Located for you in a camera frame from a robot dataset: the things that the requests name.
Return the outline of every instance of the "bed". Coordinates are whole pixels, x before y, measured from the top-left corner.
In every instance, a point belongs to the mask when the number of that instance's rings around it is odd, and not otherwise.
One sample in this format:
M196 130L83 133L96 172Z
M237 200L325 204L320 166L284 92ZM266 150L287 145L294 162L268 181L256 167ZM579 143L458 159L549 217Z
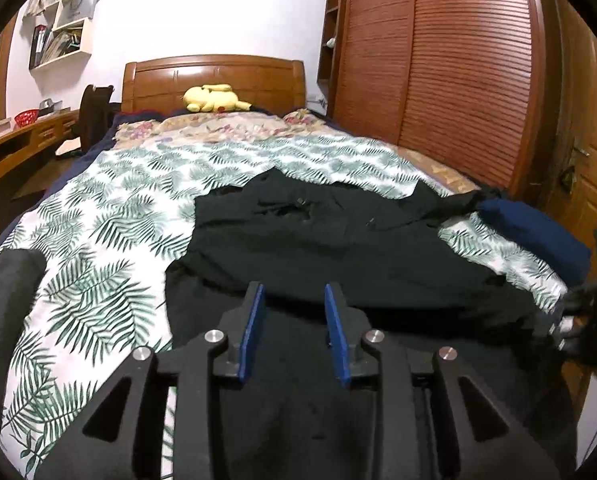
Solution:
M177 111L189 87L226 82L255 110ZM192 236L196 196L243 186L274 166L310 182L347 182L390 198L409 195L420 180L441 195L475 188L450 168L349 136L304 107L300 61L184 56L126 65L124 115L0 238L0 250L36 248L48 260L12 356L3 407L0 445L21 473L34 476L52 443L133 348L170 347L164 272ZM531 290L537 308L551 309L565 291L545 262L476 214L445 225L439 236ZM171 391L163 478L172 474L175 399Z

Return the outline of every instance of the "blue garment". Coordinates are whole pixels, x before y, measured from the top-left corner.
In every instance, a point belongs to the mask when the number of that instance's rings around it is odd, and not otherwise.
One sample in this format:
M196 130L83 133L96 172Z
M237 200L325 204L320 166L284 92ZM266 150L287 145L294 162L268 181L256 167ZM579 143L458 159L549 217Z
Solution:
M544 260L568 287L585 281L592 251L545 213L495 198L482 202L479 214L499 234Z

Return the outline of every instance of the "wooden desk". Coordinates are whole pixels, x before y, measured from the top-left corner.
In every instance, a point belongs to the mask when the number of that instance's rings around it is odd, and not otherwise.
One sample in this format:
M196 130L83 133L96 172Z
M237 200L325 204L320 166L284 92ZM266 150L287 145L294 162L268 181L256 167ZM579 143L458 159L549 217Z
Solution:
M1 133L0 178L42 150L63 142L77 119L78 110L63 112Z

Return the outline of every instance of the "wooden headboard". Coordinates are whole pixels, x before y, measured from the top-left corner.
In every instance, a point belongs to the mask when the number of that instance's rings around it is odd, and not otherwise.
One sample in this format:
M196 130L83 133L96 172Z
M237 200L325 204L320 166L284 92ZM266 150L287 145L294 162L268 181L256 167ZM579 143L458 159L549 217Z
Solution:
M121 111L185 108L188 88L227 83L241 101L283 116L306 105L302 61L275 57L178 56L125 65Z

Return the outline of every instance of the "yellow plush toy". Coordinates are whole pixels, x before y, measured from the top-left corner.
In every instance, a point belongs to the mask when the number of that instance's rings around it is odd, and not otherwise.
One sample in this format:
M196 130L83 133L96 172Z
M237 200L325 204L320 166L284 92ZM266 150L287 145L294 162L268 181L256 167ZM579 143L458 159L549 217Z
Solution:
M230 85L203 85L190 88L182 97L191 112L232 112L249 110L249 103L239 101Z

